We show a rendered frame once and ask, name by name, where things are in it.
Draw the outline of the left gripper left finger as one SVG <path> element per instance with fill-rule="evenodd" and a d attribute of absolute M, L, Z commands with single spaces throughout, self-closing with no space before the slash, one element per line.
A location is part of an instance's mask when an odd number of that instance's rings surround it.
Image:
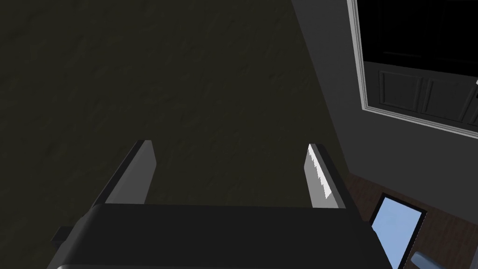
<path fill-rule="evenodd" d="M 99 204 L 144 204 L 156 169 L 151 140 L 138 140 L 96 198 Z"/>

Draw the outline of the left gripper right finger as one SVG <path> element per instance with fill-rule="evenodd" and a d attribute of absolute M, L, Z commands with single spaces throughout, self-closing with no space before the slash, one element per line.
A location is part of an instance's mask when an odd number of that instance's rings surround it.
<path fill-rule="evenodd" d="M 308 145 L 303 168 L 313 208 L 346 208 L 316 144 Z"/>

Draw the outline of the blue grey rounded object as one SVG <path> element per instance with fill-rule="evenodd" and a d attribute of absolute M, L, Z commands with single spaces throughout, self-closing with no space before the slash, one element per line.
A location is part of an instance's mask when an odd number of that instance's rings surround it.
<path fill-rule="evenodd" d="M 432 258 L 418 251 L 412 255 L 410 261 L 419 269 L 446 269 Z"/>

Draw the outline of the black framed blue picture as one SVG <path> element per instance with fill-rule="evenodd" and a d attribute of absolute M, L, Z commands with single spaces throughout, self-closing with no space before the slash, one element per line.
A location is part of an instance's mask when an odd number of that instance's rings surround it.
<path fill-rule="evenodd" d="M 427 211 L 382 193 L 369 223 L 387 255 L 392 269 L 404 269 Z"/>

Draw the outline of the dark panelled door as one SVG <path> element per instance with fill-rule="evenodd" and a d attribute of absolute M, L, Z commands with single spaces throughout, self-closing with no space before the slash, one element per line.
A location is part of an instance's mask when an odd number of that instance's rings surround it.
<path fill-rule="evenodd" d="M 478 0 L 357 0 L 367 102 L 478 132 Z"/>

